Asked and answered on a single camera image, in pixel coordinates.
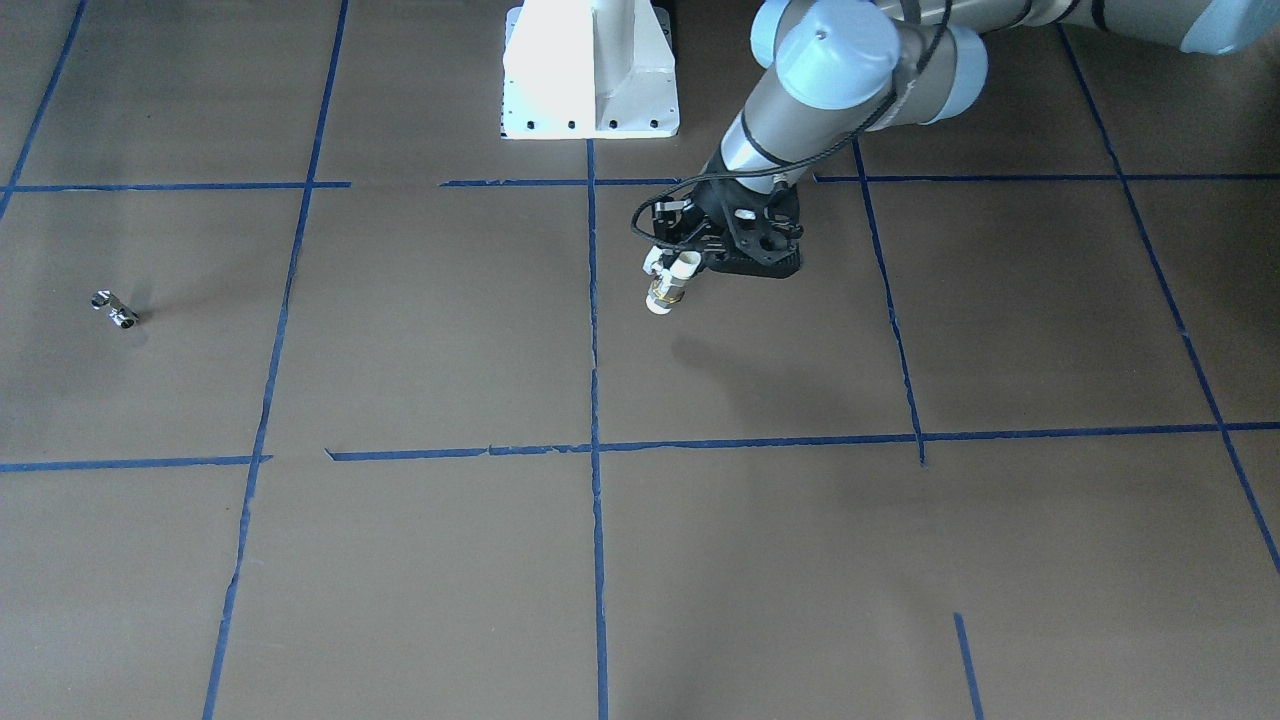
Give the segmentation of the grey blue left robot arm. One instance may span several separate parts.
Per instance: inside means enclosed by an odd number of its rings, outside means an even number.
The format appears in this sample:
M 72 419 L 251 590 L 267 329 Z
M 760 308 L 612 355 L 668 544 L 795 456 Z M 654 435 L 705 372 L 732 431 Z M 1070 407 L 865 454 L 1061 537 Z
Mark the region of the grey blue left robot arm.
M 1225 55 L 1276 23 L 1275 1 L 767 1 L 751 26 L 763 77 L 703 170 L 644 205 L 645 273 L 666 293 L 704 270 L 797 272 L 809 168 L 867 132 L 964 113 L 987 35 L 1070 24 Z

